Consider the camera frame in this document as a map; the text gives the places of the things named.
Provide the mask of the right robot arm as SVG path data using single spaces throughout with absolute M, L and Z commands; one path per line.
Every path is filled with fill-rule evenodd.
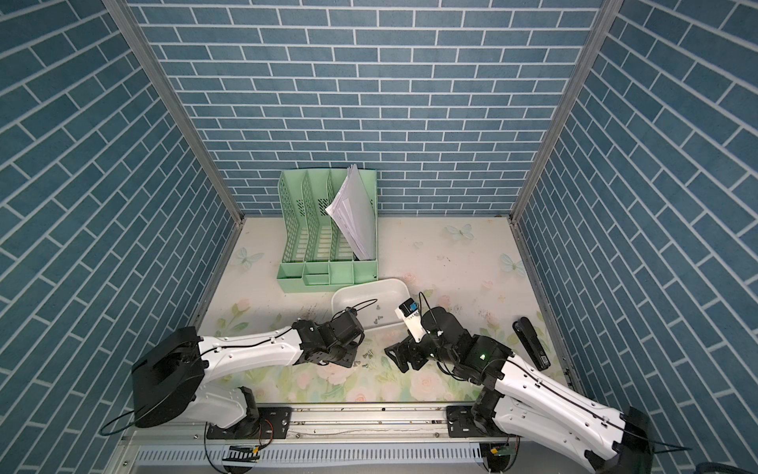
M 402 372 L 428 361 L 481 386 L 469 417 L 481 434 L 538 442 L 593 473 L 649 473 L 649 417 L 622 413 L 544 377 L 509 347 L 466 330 L 428 330 L 386 348 Z

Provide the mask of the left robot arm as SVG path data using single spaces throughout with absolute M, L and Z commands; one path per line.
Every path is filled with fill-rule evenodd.
M 252 389 L 224 389 L 217 382 L 262 367 L 352 367 L 364 340 L 358 311 L 347 307 L 324 323 L 299 319 L 268 333 L 209 337 L 181 328 L 143 355 L 131 369 L 134 408 L 129 425 L 148 429 L 177 418 L 209 424 L 225 440 L 241 440 L 262 428 Z

